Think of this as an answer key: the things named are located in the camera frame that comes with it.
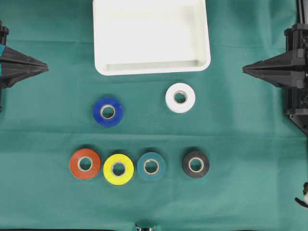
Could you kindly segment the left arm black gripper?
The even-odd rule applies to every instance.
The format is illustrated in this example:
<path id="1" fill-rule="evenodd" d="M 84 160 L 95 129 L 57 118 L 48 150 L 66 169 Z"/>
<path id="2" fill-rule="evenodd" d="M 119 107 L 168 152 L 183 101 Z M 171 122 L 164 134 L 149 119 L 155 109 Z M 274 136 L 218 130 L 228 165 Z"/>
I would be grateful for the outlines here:
<path id="1" fill-rule="evenodd" d="M 0 99 L 2 99 L 2 89 L 10 88 L 17 82 L 20 82 L 29 77 L 33 77 L 44 72 L 49 71 L 49 67 L 46 63 L 43 63 L 31 56 L 27 56 L 20 53 L 8 46 L 7 36 L 9 35 L 9 29 L 2 25 L 0 22 Z M 6 64 L 25 64 L 37 67 L 43 67 L 38 69 L 3 69 L 4 63 Z"/>

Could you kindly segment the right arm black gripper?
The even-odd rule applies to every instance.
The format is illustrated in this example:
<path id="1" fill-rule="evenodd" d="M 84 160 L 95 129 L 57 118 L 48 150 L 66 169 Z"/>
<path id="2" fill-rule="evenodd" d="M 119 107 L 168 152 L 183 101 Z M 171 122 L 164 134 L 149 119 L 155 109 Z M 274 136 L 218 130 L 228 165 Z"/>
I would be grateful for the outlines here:
<path id="1" fill-rule="evenodd" d="M 243 67 L 243 72 L 285 89 L 285 112 L 308 114 L 308 25 L 285 30 L 286 52 Z M 287 70 L 270 70 L 288 68 Z"/>

